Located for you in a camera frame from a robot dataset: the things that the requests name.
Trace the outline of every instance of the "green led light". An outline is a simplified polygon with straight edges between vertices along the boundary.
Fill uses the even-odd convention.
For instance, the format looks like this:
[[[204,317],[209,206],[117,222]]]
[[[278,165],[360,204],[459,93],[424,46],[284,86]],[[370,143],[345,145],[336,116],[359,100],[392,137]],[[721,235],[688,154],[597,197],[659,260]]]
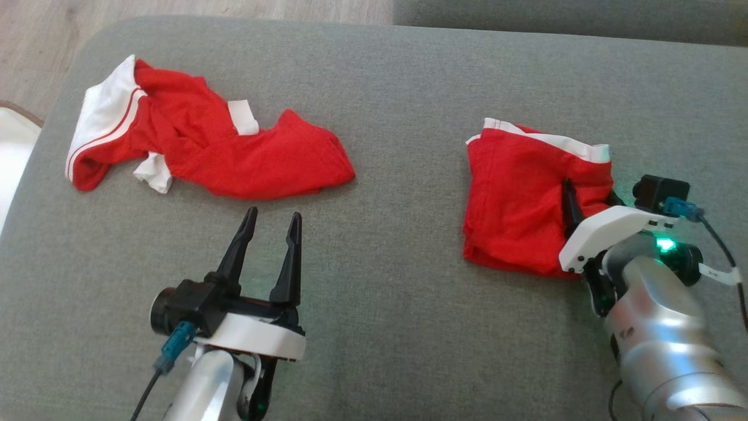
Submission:
[[[669,238],[658,238],[657,247],[660,247],[660,250],[663,252],[668,252],[675,248],[675,241],[670,240]]]

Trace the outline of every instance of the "cable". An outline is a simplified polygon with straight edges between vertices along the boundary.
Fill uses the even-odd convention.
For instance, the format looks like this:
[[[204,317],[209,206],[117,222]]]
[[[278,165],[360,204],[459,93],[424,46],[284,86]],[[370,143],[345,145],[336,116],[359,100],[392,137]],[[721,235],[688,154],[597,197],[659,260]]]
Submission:
[[[703,213],[699,215],[699,221],[704,225],[704,228],[709,231],[709,234],[712,236],[714,241],[717,242],[717,245],[720,246],[722,251],[725,253],[727,262],[730,263],[730,268],[732,268],[733,270],[738,270],[738,265],[735,263],[735,259],[732,257],[732,253],[730,253],[730,250],[727,248],[724,241],[722,241],[722,238],[720,238],[714,228],[712,228],[709,222],[707,222],[706,218],[704,218]],[[746,308],[746,294],[743,288],[742,279],[740,282],[738,282],[738,301],[740,301],[741,304],[741,317],[743,318],[743,326],[748,332],[748,309]]]
[[[143,405],[145,405],[145,400],[148,399],[148,395],[150,394],[151,389],[153,389],[153,386],[156,384],[156,381],[159,379],[159,377],[161,377],[162,373],[163,371],[161,369],[156,369],[156,372],[153,373],[153,377],[150,379],[150,382],[145,388],[145,391],[143,391],[143,396],[141,396],[141,400],[138,402],[138,406],[136,406],[135,410],[132,412],[132,418],[130,418],[130,421],[135,421],[138,419],[138,415],[140,415],[140,411],[143,409]]]
[[[608,398],[608,415],[610,415],[610,421],[618,421],[618,418],[616,418],[616,415],[613,413],[613,398],[616,397],[616,391],[622,384],[623,380],[619,380],[610,390],[610,397]]]
[[[722,241],[722,238],[720,238],[719,235],[715,232],[714,228],[711,227],[709,222],[707,222],[706,218],[704,218],[704,215],[699,215],[699,221],[701,221],[702,224],[704,224],[704,228],[706,228],[707,231],[709,231],[709,234],[711,234],[711,237],[717,242],[717,245],[720,246],[722,249],[722,252],[725,253],[725,257],[727,257],[727,262],[730,263],[730,267],[736,267],[735,259],[732,258],[732,253],[730,253],[730,250],[727,249],[727,246]]]
[[[192,343],[196,334],[197,331],[194,324],[188,321],[181,321],[171,335],[169,335],[169,339],[166,339],[166,343],[161,347],[161,355],[153,363],[153,368],[156,372],[153,373],[150,383],[145,388],[143,396],[141,396],[138,406],[135,407],[135,411],[132,413],[130,421],[135,421],[138,418],[138,415],[145,404],[145,400],[148,399],[148,395],[156,384],[156,381],[161,377],[161,375],[169,374],[171,369],[174,367],[174,362],[177,361],[177,358],[182,351]]]

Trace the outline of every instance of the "gray cushion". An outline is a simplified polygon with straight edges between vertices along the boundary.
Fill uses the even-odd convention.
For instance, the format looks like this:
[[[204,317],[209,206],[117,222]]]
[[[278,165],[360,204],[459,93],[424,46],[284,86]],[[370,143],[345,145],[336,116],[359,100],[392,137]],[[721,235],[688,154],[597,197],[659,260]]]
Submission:
[[[748,46],[746,0],[394,0],[396,25]]]
[[[63,167],[84,91],[131,53],[249,99],[263,127],[288,107],[333,130],[357,178],[240,202],[179,181],[159,195],[129,163],[76,191]],[[747,66],[745,49],[567,35],[191,17],[106,29],[73,65],[0,237],[0,417],[126,419],[165,339],[153,297],[214,269],[257,205],[249,294],[274,284],[292,212],[305,224],[307,356],[279,365],[268,420],[605,419],[618,373],[582,285],[462,259],[465,140],[493,116],[610,143],[624,199],[648,172],[692,181],[748,262]],[[703,230],[679,231],[723,263]],[[745,384],[735,290],[693,290]],[[178,390],[177,365],[144,420]],[[616,410],[636,419],[625,392]]]

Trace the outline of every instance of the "white cable tie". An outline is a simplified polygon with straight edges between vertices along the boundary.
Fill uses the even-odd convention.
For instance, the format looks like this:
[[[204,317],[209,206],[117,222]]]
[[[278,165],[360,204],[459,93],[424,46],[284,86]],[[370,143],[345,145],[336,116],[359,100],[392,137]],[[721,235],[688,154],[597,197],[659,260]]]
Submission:
[[[706,264],[699,263],[699,272],[702,275],[725,285],[737,285],[743,282],[741,271],[737,266],[733,267],[729,272],[720,272],[719,270],[712,269]]]

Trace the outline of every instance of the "wooden floor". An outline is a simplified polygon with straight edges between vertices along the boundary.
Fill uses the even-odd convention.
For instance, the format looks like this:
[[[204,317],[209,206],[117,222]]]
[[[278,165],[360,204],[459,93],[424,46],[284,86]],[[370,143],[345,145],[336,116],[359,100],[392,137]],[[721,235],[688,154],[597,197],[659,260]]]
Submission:
[[[85,42],[148,15],[390,25],[392,0],[0,0],[0,100],[46,118]]]

